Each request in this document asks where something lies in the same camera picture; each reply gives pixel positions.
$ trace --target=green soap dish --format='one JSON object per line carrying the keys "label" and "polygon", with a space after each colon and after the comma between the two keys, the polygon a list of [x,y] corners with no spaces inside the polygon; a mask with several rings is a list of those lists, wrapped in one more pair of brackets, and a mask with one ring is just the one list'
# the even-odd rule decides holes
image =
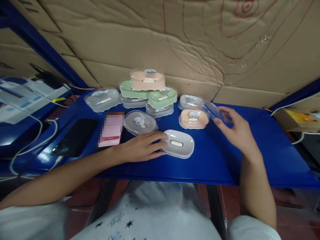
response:
{"label": "green soap dish", "polygon": [[177,101],[177,90],[174,87],[165,87],[149,93],[148,103],[155,109],[161,109]]}
{"label": "green soap dish", "polygon": [[120,92],[123,97],[127,98],[139,98],[139,99],[148,99],[148,94],[151,90],[147,91],[137,91],[132,88],[131,80],[122,81],[119,85]]}

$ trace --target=person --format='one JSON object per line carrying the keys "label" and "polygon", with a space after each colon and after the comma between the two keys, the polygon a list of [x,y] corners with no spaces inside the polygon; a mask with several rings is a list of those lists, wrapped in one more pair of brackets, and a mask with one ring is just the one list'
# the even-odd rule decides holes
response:
{"label": "person", "polygon": [[[235,110],[219,107],[231,117],[217,127],[243,154],[240,174],[241,216],[233,220],[233,240],[280,239],[276,206],[261,152],[248,122]],[[0,239],[64,239],[67,208],[59,200],[112,166],[148,161],[165,153],[162,132],[139,135],[128,142],[64,164],[22,185],[0,202]],[[147,240],[221,239],[193,184],[133,182],[101,218],[72,239]]]}

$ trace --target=blue metal shelf frame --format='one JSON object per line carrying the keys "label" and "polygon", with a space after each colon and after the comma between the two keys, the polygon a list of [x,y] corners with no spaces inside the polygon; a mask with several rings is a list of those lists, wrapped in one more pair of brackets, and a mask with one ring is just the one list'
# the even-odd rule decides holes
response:
{"label": "blue metal shelf frame", "polygon": [[273,105],[270,110],[274,111],[280,107],[286,106],[288,104],[294,103],[296,101],[299,101],[303,98],[312,96],[313,94],[316,94],[320,92],[320,79],[310,83],[304,88],[301,88],[299,91],[291,94],[289,97],[283,99],[282,101],[278,102],[277,104]]}
{"label": "blue metal shelf frame", "polygon": [[8,0],[0,1],[0,10],[0,28],[11,28],[71,84],[81,88],[88,87],[60,54]]}

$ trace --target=right hand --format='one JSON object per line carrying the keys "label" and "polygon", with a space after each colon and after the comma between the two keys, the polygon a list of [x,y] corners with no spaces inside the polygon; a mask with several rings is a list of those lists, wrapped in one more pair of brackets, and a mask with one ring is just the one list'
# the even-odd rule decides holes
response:
{"label": "right hand", "polygon": [[258,146],[252,136],[249,123],[232,108],[219,106],[219,109],[226,113],[234,124],[232,128],[229,128],[219,118],[213,120],[229,142],[245,155],[257,150]]}

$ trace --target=smartphone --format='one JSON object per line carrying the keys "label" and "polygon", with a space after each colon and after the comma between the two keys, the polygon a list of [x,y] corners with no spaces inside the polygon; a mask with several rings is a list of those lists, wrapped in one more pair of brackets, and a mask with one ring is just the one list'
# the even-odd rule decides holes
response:
{"label": "smartphone", "polygon": [[124,112],[111,112],[106,115],[104,120],[98,149],[118,145],[121,142],[124,124]]}
{"label": "smartphone", "polygon": [[97,123],[97,119],[78,119],[58,145],[53,148],[51,155],[65,157],[76,155]]}

